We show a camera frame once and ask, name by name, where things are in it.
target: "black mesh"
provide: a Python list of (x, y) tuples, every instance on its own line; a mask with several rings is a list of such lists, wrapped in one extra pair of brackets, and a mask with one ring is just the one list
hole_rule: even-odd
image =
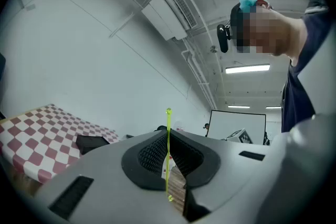
[(170, 153), (184, 177), (202, 164), (204, 156), (201, 151), (188, 145), (173, 134), (170, 134), (170, 145)]
[(167, 137), (166, 135), (163, 135), (152, 144), (140, 150), (138, 160), (142, 167), (148, 171), (151, 171), (152, 173), (155, 173), (156, 175), (161, 176), (162, 165), (166, 155)]

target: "pipe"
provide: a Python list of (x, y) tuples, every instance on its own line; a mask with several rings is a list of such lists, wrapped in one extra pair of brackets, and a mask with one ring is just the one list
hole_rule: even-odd
[[(201, 19), (201, 21), (202, 21), (202, 23), (203, 23), (203, 25), (204, 25), (204, 27), (205, 27), (205, 29), (206, 29), (206, 32), (207, 32), (207, 34), (208, 34), (208, 37), (209, 37), (209, 39), (210, 39), (211, 45), (214, 46), (214, 42), (213, 42), (212, 37), (211, 37), (211, 35), (210, 35), (208, 26), (207, 26), (206, 21), (204, 20), (204, 18), (203, 18), (203, 16), (202, 16), (202, 13), (201, 13), (200, 9), (198, 8), (198, 6), (197, 6), (197, 4), (195, 3), (194, 0), (190, 0), (190, 1), (191, 1), (192, 4), (194, 5), (196, 11), (198, 12), (198, 15), (200, 16), (200, 19)], [(223, 74), (222, 74), (221, 64), (219, 63), (219, 59), (218, 59), (218, 55), (217, 55), (217, 54), (216, 54), (216, 60), (217, 60), (217, 63), (218, 63), (218, 70), (219, 70), (219, 73), (220, 73), (220, 75), (221, 75), (221, 80), (222, 80), (222, 85), (223, 85), (224, 95), (226, 95), (226, 94), (225, 94), (225, 87), (224, 87), (224, 80), (223, 80)]]
[(189, 52), (189, 50), (187, 49), (187, 50), (184, 50), (183, 52), (181, 52), (181, 55), (182, 55), (183, 59), (187, 62), (189, 68), (190, 68), (191, 71), (193, 72), (194, 77), (196, 78), (197, 83), (199, 84), (199, 87), (201, 88), (201, 91), (203, 92), (206, 101), (209, 103), (209, 105), (210, 105), (210, 107), (211, 107), (212, 109), (213, 109), (213, 108), (216, 109), (216, 104), (215, 104), (215, 106), (212, 104), (211, 99), (209, 98), (209, 96), (208, 96), (208, 94), (207, 94), (207, 92), (206, 92), (206, 89), (204, 88), (204, 86), (203, 86), (202, 84), (200, 84), (200, 83), (201, 83), (201, 80), (200, 80), (200, 78), (198, 77), (198, 74), (196, 73), (196, 71), (194, 70), (192, 63), (189, 62), (189, 55), (188, 55), (188, 58), (185, 58), (184, 54), (185, 54), (186, 52)]
[(146, 7), (146, 6), (149, 4), (150, 1), (151, 1), (151, 0), (145, 0), (145, 1), (143, 2), (142, 5), (143, 5), (144, 7)]
[(203, 54), (202, 54), (201, 50), (199, 49), (199, 46), (198, 46), (197, 42), (195, 41), (195, 38), (194, 38), (194, 36), (192, 35), (191, 32), (188, 33), (188, 37), (190, 37), (190, 39), (192, 40), (192, 42), (191, 42), (190, 45), (194, 45), (195, 46), (195, 50), (196, 50), (196, 52), (197, 52), (197, 54), (198, 54), (198, 56), (199, 56), (199, 58), (201, 60), (201, 64), (204, 65), (204, 66), (206, 66)]
[[(191, 68), (192, 72), (194, 73), (194, 76), (197, 79), (197, 82), (200, 83), (200, 78), (198, 77), (197, 73), (195, 72), (194, 68), (192, 67), (193, 63), (190, 61), (189, 58), (187, 58), (187, 63), (189, 65), (189, 67)], [(208, 103), (210, 104), (210, 107), (213, 109), (214, 105), (211, 102), (211, 99), (209, 97), (209, 94), (207, 93), (206, 89), (204, 88), (204, 86), (202, 84), (199, 84), (199, 86), (201, 87), (201, 91), (203, 92), (203, 94), (205, 95), (206, 100), (208, 101)]]
[(112, 32), (112, 34), (109, 36), (109, 38), (113, 37), (119, 30), (121, 30), (121, 29), (122, 29), (128, 22), (129, 22), (129, 20), (133, 18), (134, 15), (135, 15), (135, 13), (132, 12), (131, 15), (128, 16), (128, 17), (122, 22), (122, 24), (121, 24), (119, 27), (117, 27), (117, 28)]
[(211, 89), (210, 89), (210, 87), (209, 87), (209, 83), (207, 83), (207, 81), (206, 81), (206, 78), (205, 78), (205, 76), (204, 76), (204, 74), (203, 74), (203, 72), (202, 72), (202, 70), (201, 70), (201, 67), (199, 66), (199, 64), (198, 64), (198, 62), (197, 62), (197, 60), (196, 60), (196, 58), (195, 58), (195, 52), (194, 52), (194, 50), (189, 46), (189, 44), (187, 43), (187, 40), (185, 40), (185, 39), (183, 39), (183, 42), (184, 42), (184, 45), (185, 45), (185, 47), (188, 49), (188, 51), (190, 52), (190, 54), (192, 55), (192, 63), (193, 63), (193, 65), (196, 67), (196, 70), (199, 72), (199, 74), (201, 75), (201, 78), (199, 78), (198, 77), (198, 74), (196, 74), (196, 72), (193, 70), (193, 68), (191, 67), (191, 63), (188, 61), (189, 60), (189, 58), (187, 58), (187, 62), (189, 63), (189, 66), (191, 67), (191, 69), (193, 70), (193, 72), (194, 72), (194, 74), (195, 74), (195, 76), (196, 76), (196, 78), (199, 80), (199, 83), (201, 83), (200, 84), (200, 86), (201, 86), (201, 88), (202, 89), (206, 89), (206, 93), (208, 94), (208, 98), (210, 99), (210, 106), (212, 107), (212, 108), (215, 108), (215, 109), (217, 109), (217, 105), (216, 105), (216, 102), (215, 102), (215, 100), (214, 100), (214, 98), (213, 98), (213, 95), (212, 95), (212, 93), (211, 93)]

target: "table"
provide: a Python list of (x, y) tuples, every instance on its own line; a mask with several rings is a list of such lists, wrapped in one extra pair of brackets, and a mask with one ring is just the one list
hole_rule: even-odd
[(84, 121), (54, 104), (0, 121), (0, 154), (19, 172), (41, 183), (81, 157), (77, 135), (118, 142), (115, 130)]

